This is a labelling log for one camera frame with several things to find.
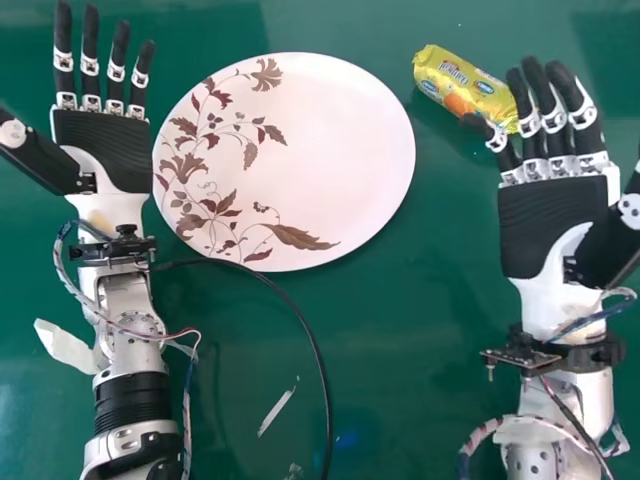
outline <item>brown floral pattern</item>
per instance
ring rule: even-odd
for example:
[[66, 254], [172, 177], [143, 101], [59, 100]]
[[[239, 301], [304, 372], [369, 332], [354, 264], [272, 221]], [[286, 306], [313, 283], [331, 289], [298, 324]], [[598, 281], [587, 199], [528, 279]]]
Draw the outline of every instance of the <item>brown floral pattern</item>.
[[[178, 128], [180, 134], [173, 139], [163, 138], [162, 145], [167, 147], [167, 157], [160, 160], [156, 179], [164, 190], [161, 209], [179, 209], [179, 219], [175, 223], [175, 231], [184, 241], [193, 238], [196, 230], [208, 229], [209, 256], [214, 253], [232, 257], [239, 263], [256, 262], [269, 258], [273, 247], [267, 248], [271, 239], [281, 244], [300, 250], [327, 250], [338, 243], [321, 241], [309, 232], [281, 223], [280, 212], [272, 206], [263, 206], [253, 202], [253, 210], [265, 215], [265, 220], [255, 222], [238, 232], [238, 219], [242, 209], [234, 207], [237, 189], [226, 192], [224, 196], [218, 192], [215, 182], [198, 185], [205, 191], [206, 198], [196, 199], [190, 190], [191, 176], [198, 172], [209, 172], [214, 165], [207, 165], [206, 160], [198, 155], [198, 151], [215, 148], [222, 139], [237, 141], [241, 147], [243, 169], [251, 168], [258, 159], [259, 148], [265, 141], [273, 141], [287, 146], [282, 131], [266, 116], [249, 118], [242, 112], [229, 114], [233, 98], [221, 86], [232, 80], [249, 80], [256, 83], [251, 87], [254, 92], [268, 92], [278, 87], [282, 82], [283, 73], [275, 59], [257, 60], [259, 70], [242, 73], [236, 70], [231, 75], [216, 83], [209, 77], [202, 84], [204, 92], [200, 95], [191, 94], [193, 114], [190, 116], [174, 117], [169, 123]], [[257, 246], [249, 248], [247, 244], [256, 244], [252, 237], [258, 236]]]

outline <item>wire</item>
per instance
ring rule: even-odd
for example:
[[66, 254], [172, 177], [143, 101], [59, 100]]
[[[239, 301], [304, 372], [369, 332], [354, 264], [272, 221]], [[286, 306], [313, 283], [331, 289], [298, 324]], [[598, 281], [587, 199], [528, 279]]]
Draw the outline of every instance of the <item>wire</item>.
[[182, 393], [182, 425], [184, 427], [184, 460], [182, 462], [182, 477], [181, 480], [189, 480], [191, 475], [191, 459], [193, 457], [193, 443], [191, 441], [191, 377], [193, 375], [193, 367], [196, 362], [194, 357], [189, 362], [189, 368], [187, 369], [187, 375], [184, 382], [184, 391]]
[[505, 423], [535, 424], [546, 427], [565, 437], [567, 440], [580, 448], [580, 450], [582, 450], [583, 452], [591, 452], [589, 445], [587, 445], [584, 440], [576, 436], [574, 433], [572, 433], [559, 423], [552, 422], [551, 420], [547, 420], [538, 415], [504, 415], [502, 417], [492, 418], [491, 420], [488, 420], [487, 422], [476, 428], [473, 432], [471, 432], [471, 435], [469, 435], [467, 442], [462, 445], [460, 450], [458, 450], [455, 476], [456, 480], [469, 480], [469, 466], [471, 457], [476, 452], [480, 444], [487, 438], [489, 438], [492, 434], [494, 434]]
[[53, 264], [56, 267], [56, 272], [58, 273], [58, 277], [64, 284], [67, 291], [78, 301], [80, 304], [87, 308], [90, 312], [93, 313], [98, 318], [98, 321], [103, 321], [108, 325], [111, 325], [119, 333], [125, 333], [131, 337], [139, 338], [142, 340], [175, 340], [176, 338], [184, 337], [189, 334], [196, 334], [197, 340], [194, 343], [193, 351], [198, 348], [200, 341], [202, 340], [202, 334], [192, 327], [183, 328], [177, 333], [172, 333], [169, 335], [149, 335], [142, 332], [137, 332], [135, 330], [131, 330], [119, 325], [117, 322], [114, 322], [109, 318], [108, 312], [106, 312], [101, 306], [87, 297], [83, 292], [81, 292], [72, 282], [71, 278], [67, 274], [67, 271], [64, 266], [64, 262], [62, 261], [62, 249], [64, 247], [64, 240], [71, 231], [71, 227], [73, 225], [77, 225], [78, 228], [86, 230], [96, 238], [101, 239], [102, 241], [111, 241], [112, 238], [101, 232], [97, 228], [93, 227], [91, 224], [84, 220], [72, 220], [70, 222], [65, 223], [60, 230], [58, 231], [58, 236], [56, 237], [56, 241], [53, 245]]
[[200, 263], [209, 263], [212, 265], [224, 265], [227, 267], [235, 268], [236, 270], [240, 270], [244, 273], [247, 273], [254, 278], [260, 280], [266, 286], [268, 286], [273, 292], [275, 292], [284, 303], [293, 311], [293, 313], [298, 317], [300, 324], [304, 328], [304, 331], [309, 338], [309, 343], [311, 344], [311, 348], [313, 350], [313, 355], [316, 360], [316, 365], [318, 367], [318, 372], [320, 374], [320, 382], [322, 384], [322, 394], [324, 396], [324, 407], [326, 413], [326, 449], [324, 454], [324, 461], [322, 466], [321, 480], [327, 480], [329, 478], [329, 470], [331, 468], [331, 460], [333, 457], [333, 406], [331, 404], [331, 396], [329, 394], [329, 381], [327, 378], [327, 369], [320, 353], [320, 348], [318, 347], [318, 342], [309, 327], [309, 324], [304, 318], [304, 315], [300, 311], [300, 309], [296, 306], [296, 304], [291, 300], [291, 298], [287, 295], [287, 293], [279, 287], [272, 280], [267, 278], [265, 275], [251, 270], [244, 265], [239, 263], [230, 262], [228, 260], [223, 260], [221, 258], [208, 258], [208, 257], [200, 257], [200, 258], [192, 258], [186, 260], [175, 260], [167, 263], [163, 263], [157, 265], [150, 269], [151, 272], [160, 272], [165, 270], [170, 270], [172, 268], [184, 267], [187, 265], [195, 265]]
[[600, 464], [600, 468], [602, 469], [604, 474], [607, 476], [609, 480], [614, 480], [613, 473], [611, 472], [611, 469], [609, 469], [609, 465], [607, 465], [607, 461], [604, 459], [604, 456], [602, 455], [602, 452], [600, 451], [600, 448], [596, 444], [595, 440], [591, 438], [591, 435], [589, 435], [589, 433], [585, 430], [585, 428], [582, 426], [582, 423], [580, 423], [580, 421], [576, 418], [576, 416], [569, 409], [569, 407], [567, 407], [565, 403], [562, 400], [560, 400], [560, 397], [558, 397], [556, 392], [553, 391], [553, 388], [551, 387], [549, 380], [544, 375], [540, 375], [540, 381], [544, 385], [544, 388], [549, 394], [549, 397], [551, 397], [551, 400], [553, 400], [553, 403], [555, 403], [558, 406], [558, 408], [563, 413], [563, 415], [567, 418], [569, 423], [571, 423], [573, 428], [576, 429], [576, 431], [580, 434], [580, 436], [585, 441], [585, 443], [589, 446], [589, 450], [591, 451], [593, 456], [596, 457], [596, 460], [598, 460], [598, 463]]
[[598, 320], [603, 320], [613, 315], [617, 315], [618, 313], [622, 313], [625, 310], [627, 310], [629, 307], [631, 307], [633, 302], [635, 302], [636, 299], [638, 298], [638, 295], [636, 294], [636, 292], [634, 292], [630, 288], [618, 287], [618, 288], [614, 288], [613, 290], [605, 290], [604, 292], [602, 292], [602, 295], [598, 299], [597, 305], [600, 305], [600, 302], [602, 302], [605, 298], [614, 297], [618, 295], [624, 296], [624, 299], [621, 302], [618, 302], [615, 305], [612, 305], [609, 308], [605, 308], [597, 313], [592, 313], [591, 315], [587, 315], [587, 316], [575, 319], [569, 325], [567, 325], [566, 327], [563, 327], [560, 331], [555, 333], [545, 343], [557, 342], [558, 340], [563, 339], [570, 333], [576, 332], [578, 330], [582, 330], [583, 328], [588, 327], [589, 325], [591, 325], [594, 322], [597, 322]]

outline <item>brand logo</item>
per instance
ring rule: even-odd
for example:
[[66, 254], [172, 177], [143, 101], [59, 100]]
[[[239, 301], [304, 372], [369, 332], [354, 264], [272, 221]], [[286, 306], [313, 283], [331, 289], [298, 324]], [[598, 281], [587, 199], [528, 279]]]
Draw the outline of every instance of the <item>brand logo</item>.
[[443, 60], [438, 70], [443, 70], [456, 79], [460, 85], [466, 85], [469, 83], [469, 77], [460, 71], [457, 63], [450, 62], [449, 60]]
[[422, 88], [424, 88], [425, 90], [427, 90], [428, 92], [431, 92], [431, 93], [438, 93], [438, 87], [436, 87], [429, 80], [423, 80], [422, 81]]
[[473, 83], [473, 86], [480, 90], [482, 93], [486, 93], [487, 95], [491, 95], [495, 90], [491, 85], [482, 80], [476, 80]]

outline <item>painted leaf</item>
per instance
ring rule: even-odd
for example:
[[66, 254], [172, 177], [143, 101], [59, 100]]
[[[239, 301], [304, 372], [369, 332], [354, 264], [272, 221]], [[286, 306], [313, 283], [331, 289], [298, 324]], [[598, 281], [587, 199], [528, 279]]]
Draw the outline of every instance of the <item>painted leaf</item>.
[[233, 100], [231, 100], [231, 94], [222, 93], [220, 90], [215, 90], [211, 95], [220, 100], [220, 108], [222, 110], [227, 108], [227, 105], [233, 102]]
[[207, 207], [207, 210], [209, 210], [211, 213], [216, 213], [217, 204], [213, 200], [200, 200], [200, 203]]
[[222, 213], [220, 216], [221, 217], [237, 217], [241, 213], [242, 213], [242, 210], [227, 210], [226, 212]]
[[214, 82], [211, 77], [207, 77], [202, 83], [207, 87], [207, 90], [209, 90], [209, 94], [212, 94], [216, 88], [216, 82]]
[[175, 140], [176, 149], [180, 150], [180, 147], [182, 146], [183, 143], [191, 142], [191, 141], [193, 141], [193, 138], [191, 138], [191, 137], [178, 137], [178, 138], [176, 138], [176, 140]]
[[216, 213], [226, 212], [229, 207], [233, 204], [233, 201], [236, 199], [236, 190], [234, 189], [229, 195], [224, 197], [218, 203], [218, 207], [216, 208]]
[[270, 248], [269, 250], [267, 250], [265, 252], [252, 253], [251, 255], [247, 255], [246, 257], [244, 257], [244, 261], [245, 262], [255, 262], [257, 260], [264, 260], [269, 255], [271, 255], [271, 252], [273, 252], [273, 248]]
[[160, 171], [163, 172], [164, 170], [171, 170], [175, 173], [178, 173], [178, 170], [176, 169], [176, 166], [169, 162], [168, 160], [160, 160]]
[[200, 113], [200, 102], [194, 93], [191, 94], [191, 105], [196, 109], [196, 112]]
[[255, 143], [247, 143], [247, 146], [244, 147], [244, 169], [246, 170], [255, 161], [258, 156], [258, 147]]
[[198, 128], [195, 124], [184, 117], [172, 118], [169, 122], [177, 125], [181, 132], [191, 135], [192, 137], [195, 137], [198, 133]]
[[286, 225], [269, 225], [261, 223], [267, 227], [285, 245], [291, 245], [299, 250], [328, 250], [338, 245], [337, 243], [319, 242], [318, 237], [312, 237], [308, 232]]
[[208, 221], [208, 219], [202, 218], [195, 213], [183, 213], [182, 218], [178, 220], [178, 223], [176, 224], [176, 233], [180, 236], [180, 238], [189, 240], [193, 237], [185, 235], [184, 232], [202, 228]]
[[187, 153], [182, 160], [178, 156], [171, 158], [178, 168], [174, 170], [178, 181], [185, 185], [189, 181], [189, 177], [198, 170], [209, 171], [209, 167], [204, 164], [204, 158], [196, 157], [193, 153]]
[[267, 135], [269, 135], [269, 138], [271, 140], [275, 140], [278, 143], [281, 143], [283, 145], [287, 145], [287, 142], [284, 139], [284, 136], [282, 135], [282, 132], [280, 130], [278, 130], [278, 127], [276, 127], [274, 125], [265, 125], [264, 126], [264, 130], [265, 130], [265, 132], [267, 132]]
[[209, 144], [207, 145], [207, 150], [211, 150], [213, 147], [215, 147], [218, 142], [220, 141], [220, 137], [217, 136], [215, 133], [207, 133], [206, 135], [203, 135], [202, 138], [206, 138], [207, 141], [209, 142]]
[[156, 173], [156, 178], [158, 179], [158, 182], [160, 182], [160, 185], [162, 185], [162, 188], [164, 188], [165, 192], [169, 190], [169, 182], [167, 182], [162, 175]]
[[224, 242], [224, 244], [222, 245], [222, 248], [220, 250], [216, 250], [216, 253], [222, 253], [225, 250], [228, 250], [230, 248], [233, 248], [236, 246], [236, 242], [234, 242], [233, 240], [226, 240]]
[[260, 65], [260, 71], [251, 74], [258, 81], [256, 86], [252, 88], [254, 92], [267, 92], [280, 85], [282, 71], [278, 68], [273, 58], [268, 59], [267, 62], [261, 58], [258, 60], [258, 64]]

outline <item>black cable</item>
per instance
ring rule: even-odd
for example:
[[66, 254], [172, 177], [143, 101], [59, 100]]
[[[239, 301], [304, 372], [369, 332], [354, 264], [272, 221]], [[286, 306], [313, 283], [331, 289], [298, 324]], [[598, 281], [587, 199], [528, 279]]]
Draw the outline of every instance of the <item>black cable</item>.
[[593, 438], [591, 438], [591, 435], [589, 435], [589, 432], [585, 430], [585, 428], [582, 426], [582, 423], [580, 423], [580, 420], [576, 418], [576, 416], [573, 414], [571, 409], [567, 407], [567, 405], [562, 400], [560, 400], [560, 397], [558, 397], [556, 392], [553, 391], [553, 388], [551, 388], [551, 385], [549, 384], [549, 381], [546, 379], [546, 377], [543, 376], [540, 378], [540, 380], [545, 390], [549, 394], [549, 397], [551, 397], [551, 400], [553, 400], [553, 403], [557, 405], [557, 407], [560, 409], [562, 414], [567, 418], [567, 420], [569, 420], [569, 423], [571, 423], [573, 428], [576, 429], [578, 434], [589, 446], [591, 453], [593, 453], [593, 456], [596, 457], [596, 460], [598, 460], [598, 463], [600, 464], [600, 468], [602, 469], [602, 472], [607, 476], [607, 478], [609, 478], [610, 480], [613, 480], [613, 473], [611, 473], [611, 469], [609, 469], [609, 466], [607, 465], [607, 461], [604, 459], [604, 456], [602, 455], [602, 452], [600, 451], [600, 447], [598, 447], [598, 444], [595, 442]]
[[261, 274], [260, 272], [251, 270], [250, 268], [245, 267], [244, 265], [240, 265], [239, 263], [230, 262], [228, 260], [223, 260], [221, 258], [200, 257], [200, 258], [190, 258], [186, 260], [174, 260], [172, 262], [162, 263], [160, 265], [154, 266], [153, 268], [150, 268], [149, 270], [151, 272], [161, 272], [161, 271], [170, 270], [176, 267], [184, 267], [187, 265], [195, 265], [198, 263], [224, 265], [224, 266], [232, 267], [232, 268], [235, 268], [236, 270], [240, 270], [242, 272], [248, 273], [254, 278], [257, 278], [258, 280], [260, 280], [262, 283], [268, 286], [271, 290], [273, 290], [282, 299], [282, 301], [284, 301], [284, 303], [286, 303], [287, 306], [293, 311], [296, 317], [298, 317], [298, 320], [302, 324], [304, 331], [307, 333], [307, 337], [309, 337], [309, 343], [311, 344], [313, 355], [316, 359], [316, 365], [318, 366], [318, 373], [320, 374], [320, 382], [322, 384], [322, 394], [324, 396], [324, 408], [325, 408], [325, 413], [327, 417], [327, 437], [326, 437], [327, 445], [324, 453], [324, 462], [322, 465], [322, 474], [320, 476], [320, 479], [328, 480], [329, 470], [331, 468], [331, 459], [333, 457], [333, 445], [334, 445], [333, 406], [331, 404], [331, 396], [329, 394], [329, 380], [327, 378], [327, 368], [325, 366], [322, 355], [320, 354], [320, 348], [318, 347], [318, 342], [316, 341], [316, 337], [313, 335], [313, 332], [311, 331], [309, 324], [304, 319], [304, 315], [302, 314], [300, 309], [296, 306], [296, 304], [293, 303], [293, 300], [291, 300], [289, 295], [287, 295], [287, 293], [281, 287], [279, 287], [273, 281], [269, 280], [269, 278], [267, 278], [265, 275]]

